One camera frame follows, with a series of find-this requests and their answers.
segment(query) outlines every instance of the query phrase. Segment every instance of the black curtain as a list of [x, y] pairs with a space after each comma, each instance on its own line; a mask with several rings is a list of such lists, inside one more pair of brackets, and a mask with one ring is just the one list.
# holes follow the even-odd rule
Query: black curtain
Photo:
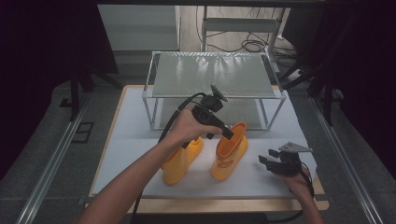
[[331, 71], [335, 88], [345, 97], [341, 108], [394, 177], [395, 22], [394, 2], [365, 4]]
[[50, 104], [53, 89], [87, 65], [118, 73], [97, 5], [6, 1], [0, 6], [3, 177]]

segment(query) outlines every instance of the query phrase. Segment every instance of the rubber boot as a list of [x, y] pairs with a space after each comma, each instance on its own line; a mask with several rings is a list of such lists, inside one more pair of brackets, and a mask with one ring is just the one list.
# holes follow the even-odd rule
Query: rubber boot
[[198, 137], [196, 141], [191, 141], [187, 148], [179, 148], [176, 150], [165, 163], [162, 165], [163, 169], [163, 183], [167, 185], [175, 185], [200, 154], [204, 147], [204, 140]]
[[248, 139], [245, 137], [246, 129], [246, 123], [239, 122], [231, 128], [233, 137], [230, 140], [224, 136], [221, 137], [216, 148], [216, 158], [210, 172], [215, 179], [227, 179], [245, 155], [248, 149]]

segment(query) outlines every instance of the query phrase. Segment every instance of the handheld controller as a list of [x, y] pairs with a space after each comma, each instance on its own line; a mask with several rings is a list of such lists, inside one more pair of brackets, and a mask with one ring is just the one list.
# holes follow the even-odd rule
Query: handheld controller
[[259, 155], [260, 163], [267, 167], [268, 171], [278, 175], [295, 176], [300, 174], [308, 186], [308, 189], [314, 197], [315, 191], [312, 185], [312, 179], [308, 177], [302, 169], [302, 162], [298, 152], [312, 152], [311, 148], [302, 147], [292, 142], [288, 142], [286, 145], [279, 148], [280, 151], [268, 149], [268, 154], [275, 158], [280, 158], [280, 162], [268, 161], [264, 156]]
[[[222, 135], [227, 139], [231, 139], [233, 137], [233, 132], [228, 129], [224, 122], [218, 119], [213, 112], [218, 112], [223, 108], [222, 102], [228, 102], [227, 98], [216, 88], [215, 85], [211, 85], [213, 95], [205, 95], [200, 105], [196, 105], [191, 113], [195, 117], [195, 119], [204, 125], [212, 125], [223, 130]], [[208, 139], [212, 139], [214, 134], [208, 133], [206, 137]], [[189, 145], [189, 142], [185, 143], [182, 147], [186, 148]]]
[[[226, 137], [227, 139], [231, 139], [233, 137], [233, 132], [231, 132], [230, 129], [228, 129], [224, 123], [218, 119], [212, 112], [210, 112], [209, 110], [203, 108], [200, 105], [196, 105], [193, 109], [192, 109], [192, 115], [195, 117], [195, 119], [204, 124], [204, 125], [212, 125], [212, 126], [216, 126], [218, 128], [221, 128], [223, 130], [222, 135], [224, 137]], [[206, 135], [206, 137], [208, 139], [212, 139], [214, 136], [213, 133], [208, 133]]]

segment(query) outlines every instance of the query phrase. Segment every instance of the human arm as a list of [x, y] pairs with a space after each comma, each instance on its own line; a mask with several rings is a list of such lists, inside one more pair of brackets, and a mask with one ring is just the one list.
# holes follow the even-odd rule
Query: human arm
[[220, 128], [198, 123], [190, 108], [183, 109], [175, 120], [172, 131], [107, 184], [75, 223], [119, 223], [174, 150], [203, 133], [221, 132]]
[[[303, 167], [303, 171], [306, 175], [308, 172], [306, 168]], [[312, 198], [312, 195], [308, 189], [307, 183], [301, 174], [295, 176], [284, 176], [277, 175], [283, 179], [285, 184], [289, 187], [291, 192], [295, 195], [297, 201], [300, 203], [304, 220], [306, 224], [324, 224], [323, 217], [319, 212], [317, 205]]]

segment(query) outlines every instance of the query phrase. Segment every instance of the black cable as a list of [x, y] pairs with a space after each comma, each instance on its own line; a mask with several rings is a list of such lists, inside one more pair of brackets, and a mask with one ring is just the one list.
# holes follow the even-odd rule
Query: black cable
[[221, 13], [221, 15], [224, 17], [224, 14], [221, 12], [221, 7], [219, 7], [219, 13]]
[[271, 19], [274, 17], [275, 9], [276, 9], [276, 7], [274, 7], [274, 10], [273, 10], [273, 14], [272, 14], [272, 16], [271, 16]]
[[[262, 43], [263, 43], [263, 45], [265, 46], [265, 45], [268, 45], [268, 39], [265, 41], [265, 40], [263, 40], [261, 37], [259, 37], [258, 35], [255, 35], [254, 33], [249, 33], [250, 35], [254, 35], [254, 36], [256, 36], [257, 38], [259, 38], [260, 39], [260, 41], [262, 41]], [[289, 55], [289, 54], [284, 54], [284, 53], [280, 53], [279, 51], [276, 51], [278, 54], [282, 54], [282, 55], [285, 55], [285, 56], [292, 56], [292, 57], [294, 57], [295, 55]]]
[[[308, 175], [306, 175], [306, 173], [303, 171], [303, 169], [300, 169], [299, 174], [303, 177], [303, 179], [306, 182], [306, 185], [309, 189], [309, 192], [311, 193], [312, 198], [315, 196], [315, 191], [314, 191], [314, 187], [312, 184], [312, 176], [311, 176], [311, 172], [309, 171], [308, 166], [301, 162], [301, 164], [306, 168], [306, 170], [308, 171]], [[294, 214], [291, 217], [286, 217], [286, 218], [282, 218], [282, 219], [277, 219], [277, 220], [267, 220], [268, 223], [284, 223], [284, 222], [290, 222], [292, 220], [294, 220], [297, 217], [300, 217], [303, 214], [303, 210], [297, 212], [296, 214]]]
[[253, 11], [253, 8], [254, 8], [254, 7], [252, 7], [252, 8], [250, 9], [250, 11], [247, 13], [247, 15], [245, 16], [245, 18], [248, 17], [248, 14], [250, 14], [250, 17], [251, 17], [251, 11]]
[[260, 14], [260, 9], [262, 9], [261, 7], [259, 7], [259, 10], [257, 11], [257, 15], [256, 18], [259, 18], [259, 14]]
[[[172, 117], [166, 123], [166, 126], [163, 129], [163, 133], [161, 134], [161, 137], [158, 140], [159, 143], [168, 134], [169, 130], [171, 129], [172, 124], [174, 123], [174, 121], [177, 118], [177, 116], [180, 114], [181, 110], [183, 110], [189, 104], [189, 102], [192, 102], [192, 100], [195, 97], [199, 96], [199, 95], [206, 96], [206, 94], [204, 94], [203, 92], [197, 92], [194, 95], [192, 95], [191, 97], [187, 98], [180, 106], [177, 107], [177, 109], [175, 110], [175, 112], [172, 115]], [[136, 216], [137, 208], [139, 207], [140, 199], [142, 198], [142, 194], [143, 194], [143, 191], [139, 194], [139, 196], [136, 198], [136, 201], [134, 202], [134, 211], [132, 212], [131, 222], [130, 223], [134, 223], [134, 218]]]
[[[251, 35], [256, 36], [257, 38], [259, 38], [259, 40], [249, 39]], [[247, 52], [261, 52], [261, 51], [264, 51], [264, 49], [268, 45], [268, 43], [266, 41], [264, 41], [262, 38], [260, 38], [258, 35], [255, 35], [255, 34], [249, 32], [247, 35], [247, 38], [244, 41], [242, 41], [241, 45]], [[257, 49], [257, 50], [249, 49], [248, 46], [250, 46], [250, 45], [258, 47], [259, 49]]]
[[213, 34], [213, 35], [207, 35], [206, 37], [215, 36], [215, 35], [222, 35], [222, 34], [225, 34], [225, 33], [227, 33], [227, 31], [219, 32], [219, 33], [216, 33], [216, 34]]
[[195, 9], [195, 28], [196, 28], [196, 30], [197, 30], [198, 38], [199, 38], [199, 40], [200, 40], [201, 43], [202, 43], [202, 39], [201, 39], [201, 37], [199, 36], [199, 31], [198, 31], [198, 7]]

